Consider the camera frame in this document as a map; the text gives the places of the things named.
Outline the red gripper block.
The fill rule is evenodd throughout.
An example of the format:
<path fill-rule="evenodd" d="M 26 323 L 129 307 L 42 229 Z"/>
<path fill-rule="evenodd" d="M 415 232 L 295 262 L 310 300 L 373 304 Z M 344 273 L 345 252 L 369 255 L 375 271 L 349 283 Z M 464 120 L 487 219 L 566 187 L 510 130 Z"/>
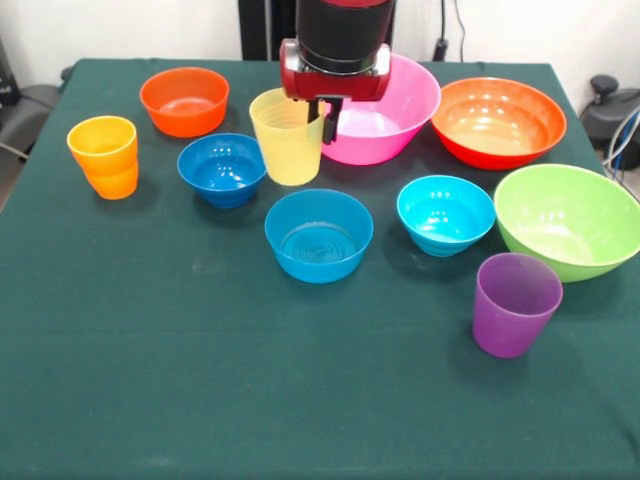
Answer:
<path fill-rule="evenodd" d="M 280 46 L 280 76 L 288 98 L 308 102 L 307 122 L 323 121 L 323 143 L 336 140 L 344 98 L 378 101 L 391 77 L 391 49 L 383 43 L 373 63 L 358 73 L 329 73 L 308 64 L 299 52 L 297 39 L 285 39 Z"/>

